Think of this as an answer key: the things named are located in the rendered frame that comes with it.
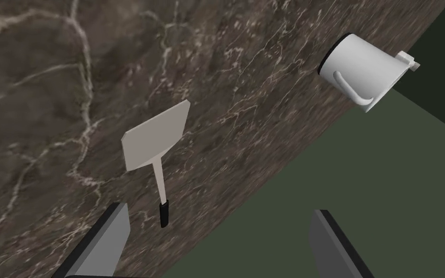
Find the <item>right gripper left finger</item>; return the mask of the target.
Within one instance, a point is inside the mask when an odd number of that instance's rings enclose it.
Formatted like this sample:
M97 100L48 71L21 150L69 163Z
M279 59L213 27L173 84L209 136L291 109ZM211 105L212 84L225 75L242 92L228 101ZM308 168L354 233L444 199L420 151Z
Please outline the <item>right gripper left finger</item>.
M129 234L127 204L112 203L51 278L113 277Z

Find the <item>small white wall fixture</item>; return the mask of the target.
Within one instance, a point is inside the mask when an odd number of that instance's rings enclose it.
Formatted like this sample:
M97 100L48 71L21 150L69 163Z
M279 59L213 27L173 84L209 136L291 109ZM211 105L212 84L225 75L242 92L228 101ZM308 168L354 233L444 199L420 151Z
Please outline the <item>small white wall fixture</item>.
M420 64L414 60L414 57L410 56L404 51L400 51L395 58L403 63L405 63L411 71L416 71Z

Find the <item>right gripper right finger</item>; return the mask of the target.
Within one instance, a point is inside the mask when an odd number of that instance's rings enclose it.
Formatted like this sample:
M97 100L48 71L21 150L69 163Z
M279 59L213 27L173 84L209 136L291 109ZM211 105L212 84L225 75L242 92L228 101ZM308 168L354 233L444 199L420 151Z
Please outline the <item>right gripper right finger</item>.
M309 244L320 278L375 278L328 210L313 211Z

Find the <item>white mug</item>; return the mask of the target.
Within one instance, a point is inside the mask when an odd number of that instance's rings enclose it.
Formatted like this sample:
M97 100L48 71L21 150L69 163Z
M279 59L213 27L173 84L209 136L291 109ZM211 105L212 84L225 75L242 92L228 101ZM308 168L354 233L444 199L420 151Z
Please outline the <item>white mug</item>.
M353 33L338 39L320 62L320 77L368 112L410 70Z

